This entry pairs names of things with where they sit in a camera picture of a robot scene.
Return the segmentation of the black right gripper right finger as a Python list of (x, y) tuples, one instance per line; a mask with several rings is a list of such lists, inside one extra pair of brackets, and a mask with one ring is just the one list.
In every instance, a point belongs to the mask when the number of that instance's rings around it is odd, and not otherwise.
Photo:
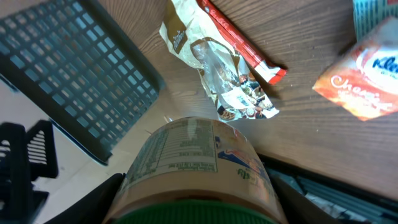
[(280, 178), (272, 175), (270, 180), (290, 224), (339, 224)]

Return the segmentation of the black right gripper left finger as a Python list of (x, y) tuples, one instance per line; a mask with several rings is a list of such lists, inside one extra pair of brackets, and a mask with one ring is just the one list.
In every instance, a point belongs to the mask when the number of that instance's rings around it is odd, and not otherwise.
[(45, 224), (101, 224), (125, 178), (117, 173)]

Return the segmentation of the green lid jar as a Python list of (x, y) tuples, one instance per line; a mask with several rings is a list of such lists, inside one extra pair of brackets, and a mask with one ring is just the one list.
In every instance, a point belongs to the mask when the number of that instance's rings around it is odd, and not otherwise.
[(286, 223), (246, 137), (206, 118), (165, 124), (144, 143), (105, 223)]

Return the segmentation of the brown snack pouch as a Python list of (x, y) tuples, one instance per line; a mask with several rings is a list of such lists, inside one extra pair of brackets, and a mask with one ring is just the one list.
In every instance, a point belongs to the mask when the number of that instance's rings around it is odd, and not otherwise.
[(260, 75), (221, 36), (197, 0), (167, 1), (159, 32), (170, 53), (198, 70), (220, 121), (264, 119), (278, 114), (256, 79)]

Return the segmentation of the orange small box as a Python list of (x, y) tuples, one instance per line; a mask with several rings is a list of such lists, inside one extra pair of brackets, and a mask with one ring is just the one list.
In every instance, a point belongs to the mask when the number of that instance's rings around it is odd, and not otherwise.
[(319, 77), (313, 90), (361, 121), (397, 112), (397, 18), (377, 25)]

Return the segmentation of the red stick sachet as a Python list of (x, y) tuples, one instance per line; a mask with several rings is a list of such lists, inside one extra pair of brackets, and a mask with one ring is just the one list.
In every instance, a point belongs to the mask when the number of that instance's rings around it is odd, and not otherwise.
[(245, 61), (267, 83), (274, 85), (283, 79), (286, 69), (272, 63), (260, 50), (258, 50), (233, 23), (209, 0), (197, 0), (198, 6), (205, 11), (217, 27), (221, 36), (240, 53)]

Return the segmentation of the teal wipes packet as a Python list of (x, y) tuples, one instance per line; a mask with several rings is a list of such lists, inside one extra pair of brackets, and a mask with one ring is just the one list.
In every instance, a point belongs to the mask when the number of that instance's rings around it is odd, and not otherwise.
[(353, 0), (356, 40), (361, 40), (387, 17), (397, 17), (397, 0)]

